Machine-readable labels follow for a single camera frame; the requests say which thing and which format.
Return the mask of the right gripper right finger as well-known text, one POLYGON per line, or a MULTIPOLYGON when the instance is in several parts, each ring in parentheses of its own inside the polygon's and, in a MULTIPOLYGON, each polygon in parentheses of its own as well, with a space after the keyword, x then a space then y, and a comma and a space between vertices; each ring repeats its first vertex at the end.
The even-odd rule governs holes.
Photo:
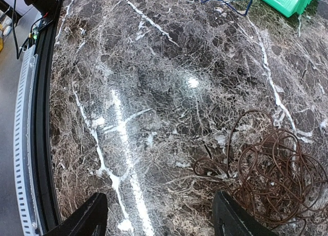
POLYGON ((276 236, 251 217, 223 190, 217 191, 214 196, 212 215, 215 235, 276 236))

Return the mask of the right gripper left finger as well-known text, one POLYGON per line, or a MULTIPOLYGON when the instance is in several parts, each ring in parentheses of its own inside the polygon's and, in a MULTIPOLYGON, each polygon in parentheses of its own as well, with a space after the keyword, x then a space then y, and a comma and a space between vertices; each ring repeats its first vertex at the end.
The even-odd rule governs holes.
POLYGON ((105 235, 108 218, 108 201, 104 193, 94 193, 64 222, 46 235, 105 235))

